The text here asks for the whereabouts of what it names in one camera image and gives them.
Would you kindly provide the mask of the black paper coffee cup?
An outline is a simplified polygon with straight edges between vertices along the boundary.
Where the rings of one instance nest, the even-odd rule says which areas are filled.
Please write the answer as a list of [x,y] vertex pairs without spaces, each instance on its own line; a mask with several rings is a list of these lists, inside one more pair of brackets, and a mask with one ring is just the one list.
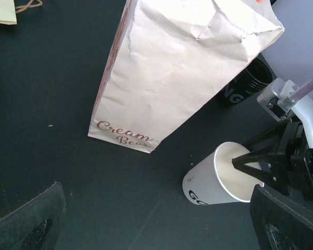
[[276,78],[264,57],[259,54],[241,73],[217,95],[226,106],[234,106],[262,91]]

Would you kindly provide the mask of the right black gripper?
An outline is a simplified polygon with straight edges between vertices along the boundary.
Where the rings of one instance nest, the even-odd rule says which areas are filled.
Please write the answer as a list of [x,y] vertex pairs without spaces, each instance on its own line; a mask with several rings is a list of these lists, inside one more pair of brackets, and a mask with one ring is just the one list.
[[233,158],[233,167],[284,195],[295,189],[313,201],[313,88],[277,78],[257,101],[280,125],[245,141],[250,152]]

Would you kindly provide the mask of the brown kraft paper bag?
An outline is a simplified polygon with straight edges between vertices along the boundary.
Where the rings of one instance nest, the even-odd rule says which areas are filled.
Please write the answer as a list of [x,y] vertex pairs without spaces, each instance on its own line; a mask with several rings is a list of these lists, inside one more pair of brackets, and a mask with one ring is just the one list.
[[15,6],[15,2],[13,0],[0,0],[0,24],[16,25],[16,14],[21,13],[28,8],[37,8],[42,5],[43,1],[40,0],[30,0],[26,4],[20,6]]

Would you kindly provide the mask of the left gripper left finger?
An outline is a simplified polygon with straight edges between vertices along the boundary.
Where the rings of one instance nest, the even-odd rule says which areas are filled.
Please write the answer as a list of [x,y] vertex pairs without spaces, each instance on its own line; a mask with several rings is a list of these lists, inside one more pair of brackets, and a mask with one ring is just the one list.
[[0,218],[0,249],[54,249],[66,213],[60,182],[54,182]]

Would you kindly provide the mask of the cream bear paper bag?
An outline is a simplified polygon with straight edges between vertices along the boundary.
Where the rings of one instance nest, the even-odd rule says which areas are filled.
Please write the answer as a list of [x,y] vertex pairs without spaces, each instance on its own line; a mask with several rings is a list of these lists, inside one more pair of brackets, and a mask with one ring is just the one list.
[[88,136],[152,152],[283,32],[270,1],[127,1]]

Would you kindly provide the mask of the white paper coffee cup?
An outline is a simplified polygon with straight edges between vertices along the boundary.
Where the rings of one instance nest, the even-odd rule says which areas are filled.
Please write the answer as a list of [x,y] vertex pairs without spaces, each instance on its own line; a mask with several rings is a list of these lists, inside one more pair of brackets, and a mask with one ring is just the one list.
[[234,168],[232,159],[249,153],[235,142],[224,142],[194,166],[183,178],[183,192],[195,205],[249,203],[258,184],[264,182]]

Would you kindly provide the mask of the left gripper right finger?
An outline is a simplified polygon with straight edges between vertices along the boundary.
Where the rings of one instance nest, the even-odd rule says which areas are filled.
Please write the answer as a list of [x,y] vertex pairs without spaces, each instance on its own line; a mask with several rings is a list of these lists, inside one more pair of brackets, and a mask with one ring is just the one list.
[[257,184],[250,215],[260,249],[313,249],[313,211],[276,190]]

